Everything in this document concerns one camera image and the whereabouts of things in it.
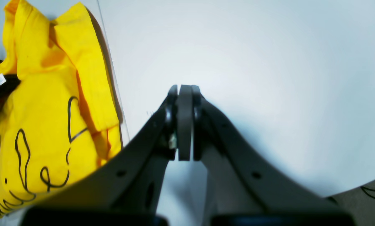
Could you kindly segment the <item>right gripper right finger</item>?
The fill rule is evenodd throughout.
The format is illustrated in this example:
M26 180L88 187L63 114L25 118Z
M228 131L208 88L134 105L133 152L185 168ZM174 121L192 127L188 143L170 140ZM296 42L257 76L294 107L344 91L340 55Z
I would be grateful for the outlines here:
M207 101L185 86L192 123L192 155L213 179L217 212L212 226L353 226L333 202L320 198L277 170Z

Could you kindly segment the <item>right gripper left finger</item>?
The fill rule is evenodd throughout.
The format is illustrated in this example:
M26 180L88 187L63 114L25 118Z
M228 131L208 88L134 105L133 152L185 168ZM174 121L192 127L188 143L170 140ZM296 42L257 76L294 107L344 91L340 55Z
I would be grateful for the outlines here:
M138 134L85 179L27 210L21 226L167 226L156 215L166 166L176 149L177 85Z

